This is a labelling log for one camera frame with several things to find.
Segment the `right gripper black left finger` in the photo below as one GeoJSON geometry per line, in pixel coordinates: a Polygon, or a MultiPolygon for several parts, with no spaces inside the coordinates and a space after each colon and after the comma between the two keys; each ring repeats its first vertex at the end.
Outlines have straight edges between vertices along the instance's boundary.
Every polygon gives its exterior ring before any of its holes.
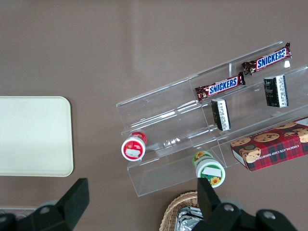
{"type": "Polygon", "coordinates": [[[17,221],[18,231],[72,231],[90,202],[87,178],[78,179],[54,205],[39,207],[17,221]]]}

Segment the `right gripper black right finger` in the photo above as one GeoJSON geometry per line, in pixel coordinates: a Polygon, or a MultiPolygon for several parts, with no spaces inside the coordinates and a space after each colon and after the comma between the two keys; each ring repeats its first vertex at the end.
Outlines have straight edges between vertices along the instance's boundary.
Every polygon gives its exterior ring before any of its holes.
{"type": "Polygon", "coordinates": [[[221,202],[205,178],[199,178],[197,181],[197,199],[203,220],[195,225],[194,231],[239,230],[240,209],[232,203],[221,202]]]}

